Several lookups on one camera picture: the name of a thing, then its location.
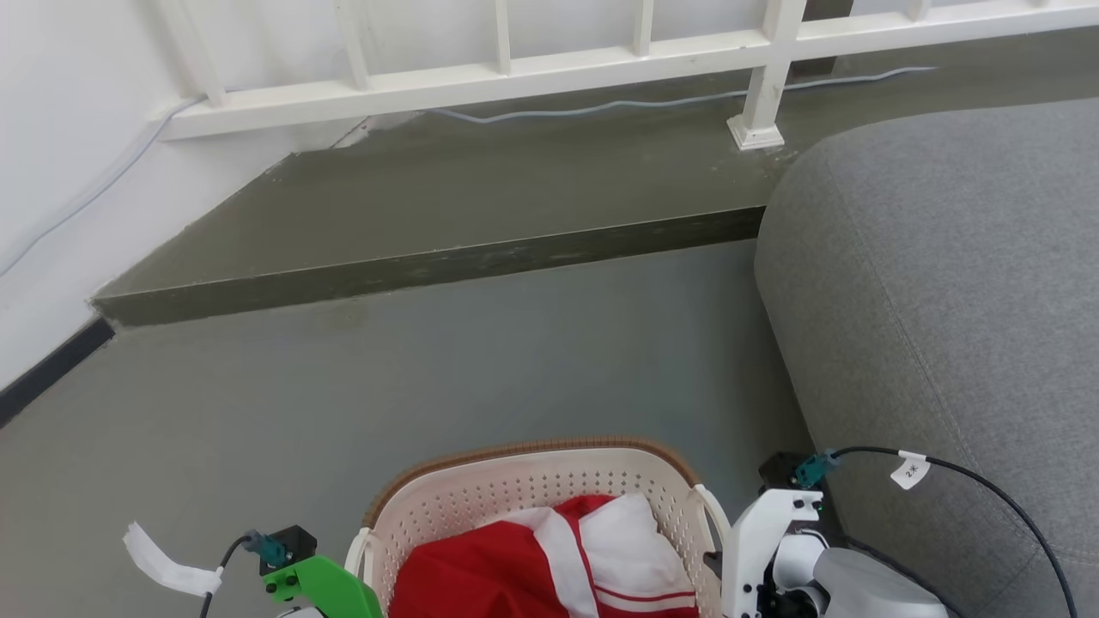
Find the white metal fence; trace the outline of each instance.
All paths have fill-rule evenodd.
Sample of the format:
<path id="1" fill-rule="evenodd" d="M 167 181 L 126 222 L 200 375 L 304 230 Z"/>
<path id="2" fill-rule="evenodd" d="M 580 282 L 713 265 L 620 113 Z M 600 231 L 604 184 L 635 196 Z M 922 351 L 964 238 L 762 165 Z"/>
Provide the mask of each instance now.
<path id="1" fill-rule="evenodd" d="M 675 0 L 636 0 L 630 47 L 512 58 L 508 0 L 495 0 L 495 64 L 370 75 L 363 54 L 357 1 L 333 0 L 351 67 L 347 79 L 227 93 L 190 18 L 187 0 L 164 0 L 180 55 L 208 97 L 177 114 L 164 139 L 751 68 L 744 112 L 730 119 L 729 128 L 741 148 L 758 148 L 782 143 L 775 117 L 793 60 L 1099 24 L 1099 0 L 988 0 L 937 8 L 932 0 L 911 0 L 907 13 L 810 22 L 801 21 L 806 0 L 766 0 L 758 29 L 652 41 L 654 1 Z"/>

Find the white plastic basket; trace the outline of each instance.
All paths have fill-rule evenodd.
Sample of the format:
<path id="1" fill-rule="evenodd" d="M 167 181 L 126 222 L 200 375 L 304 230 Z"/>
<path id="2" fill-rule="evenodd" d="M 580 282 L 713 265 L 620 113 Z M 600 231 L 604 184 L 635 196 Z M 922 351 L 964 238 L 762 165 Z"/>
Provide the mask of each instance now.
<path id="1" fill-rule="evenodd" d="M 471 530 L 502 512 L 556 506 L 574 496 L 642 494 L 658 530 L 682 558 L 701 618 L 721 618 L 721 582 L 702 563 L 714 550 L 707 509 L 728 519 L 693 472 L 663 446 L 639 439 L 531 442 L 426 463 L 398 477 L 363 520 L 344 566 L 388 611 L 409 552 Z"/>

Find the gray sofa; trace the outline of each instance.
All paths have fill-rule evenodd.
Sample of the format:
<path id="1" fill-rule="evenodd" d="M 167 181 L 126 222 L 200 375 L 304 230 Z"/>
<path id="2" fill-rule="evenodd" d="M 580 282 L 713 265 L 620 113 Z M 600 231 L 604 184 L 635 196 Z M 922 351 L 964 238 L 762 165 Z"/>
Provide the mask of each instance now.
<path id="1" fill-rule="evenodd" d="M 819 449 L 965 465 L 1054 545 L 1099 617 L 1099 99 L 909 118 L 833 136 L 776 189 L 756 277 Z M 852 536 L 970 617 L 1067 616 L 995 495 L 900 461 L 830 476 Z"/>

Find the red and white garment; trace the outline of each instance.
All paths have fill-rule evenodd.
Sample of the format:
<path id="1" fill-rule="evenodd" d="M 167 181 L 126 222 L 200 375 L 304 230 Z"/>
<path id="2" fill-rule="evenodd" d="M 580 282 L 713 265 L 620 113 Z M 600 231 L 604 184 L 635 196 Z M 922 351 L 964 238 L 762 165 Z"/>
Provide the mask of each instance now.
<path id="1" fill-rule="evenodd" d="M 648 500 L 580 496 L 412 550 L 389 618 L 698 618 Z"/>

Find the white tag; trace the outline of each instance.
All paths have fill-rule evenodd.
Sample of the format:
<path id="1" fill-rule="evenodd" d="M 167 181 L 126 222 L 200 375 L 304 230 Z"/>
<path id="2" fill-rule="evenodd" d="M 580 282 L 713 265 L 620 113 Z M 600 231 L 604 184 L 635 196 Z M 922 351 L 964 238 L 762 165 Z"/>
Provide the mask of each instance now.
<path id="1" fill-rule="evenodd" d="M 923 481 L 923 477 L 928 475 L 928 471 L 931 470 L 931 464 L 929 464 L 923 455 L 919 453 L 901 451 L 900 455 L 904 457 L 904 464 L 890 474 L 889 478 L 896 481 L 901 488 L 911 489 L 912 487 L 915 487 L 917 483 Z"/>
<path id="2" fill-rule="evenodd" d="M 221 570 L 206 571 L 193 566 L 176 564 L 156 547 L 153 539 L 142 530 L 137 522 L 130 525 L 122 542 L 126 544 L 130 558 L 154 582 L 162 586 L 195 596 L 213 594 L 221 586 Z"/>

